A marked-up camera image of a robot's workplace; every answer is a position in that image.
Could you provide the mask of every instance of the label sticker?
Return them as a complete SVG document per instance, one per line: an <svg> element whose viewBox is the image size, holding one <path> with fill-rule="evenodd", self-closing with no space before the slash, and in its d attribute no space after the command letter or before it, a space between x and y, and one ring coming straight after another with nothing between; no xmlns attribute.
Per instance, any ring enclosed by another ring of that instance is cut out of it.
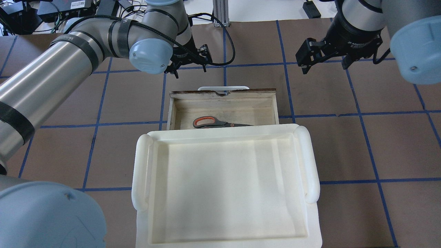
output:
<svg viewBox="0 0 441 248"><path fill-rule="evenodd" d="M71 3L71 9L84 8L86 1L77 1Z"/></svg>

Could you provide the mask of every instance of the metal post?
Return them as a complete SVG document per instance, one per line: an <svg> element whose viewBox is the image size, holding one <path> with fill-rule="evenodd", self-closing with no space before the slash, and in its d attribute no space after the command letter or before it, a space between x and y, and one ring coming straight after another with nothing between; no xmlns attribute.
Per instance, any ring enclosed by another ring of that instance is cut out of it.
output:
<svg viewBox="0 0 441 248"><path fill-rule="evenodd" d="M230 26L228 0L213 0L213 15L216 16L224 26ZM220 27L221 25L215 20L214 26Z"/></svg>

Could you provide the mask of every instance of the white plastic tray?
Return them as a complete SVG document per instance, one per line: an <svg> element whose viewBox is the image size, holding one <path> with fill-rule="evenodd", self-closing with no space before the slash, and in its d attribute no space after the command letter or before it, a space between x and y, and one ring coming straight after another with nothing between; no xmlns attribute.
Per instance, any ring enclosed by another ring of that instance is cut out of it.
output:
<svg viewBox="0 0 441 248"><path fill-rule="evenodd" d="M136 247L321 247L309 132L296 124L150 132L136 147Z"/></svg>

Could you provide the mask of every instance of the blue cap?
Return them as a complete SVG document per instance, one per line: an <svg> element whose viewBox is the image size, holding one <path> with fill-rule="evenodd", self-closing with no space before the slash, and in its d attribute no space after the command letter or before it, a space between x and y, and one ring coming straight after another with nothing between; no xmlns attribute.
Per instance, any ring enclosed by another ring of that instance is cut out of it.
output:
<svg viewBox="0 0 441 248"><path fill-rule="evenodd" d="M129 59L138 70L159 74L165 71L172 55L173 48L166 41L149 38L133 44Z"/></svg>
<svg viewBox="0 0 441 248"><path fill-rule="evenodd" d="M153 6L165 6L179 2L179 0L144 0L146 4Z"/></svg>
<svg viewBox="0 0 441 248"><path fill-rule="evenodd" d="M412 22L390 41L404 79L415 84L441 82L441 15Z"/></svg>
<svg viewBox="0 0 441 248"><path fill-rule="evenodd" d="M0 247L105 247L99 205L62 184L28 182L0 191L0 220Z"/></svg>

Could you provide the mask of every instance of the orange and black scissors handle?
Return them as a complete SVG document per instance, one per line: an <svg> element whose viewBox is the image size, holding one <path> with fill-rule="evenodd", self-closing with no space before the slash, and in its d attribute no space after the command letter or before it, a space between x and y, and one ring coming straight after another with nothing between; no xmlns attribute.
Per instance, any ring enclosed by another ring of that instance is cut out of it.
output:
<svg viewBox="0 0 441 248"><path fill-rule="evenodd" d="M220 121L214 116L202 116L196 118L193 121L194 128L229 128L229 127L244 127L244 126L252 126L252 125L228 123L226 121Z"/></svg>

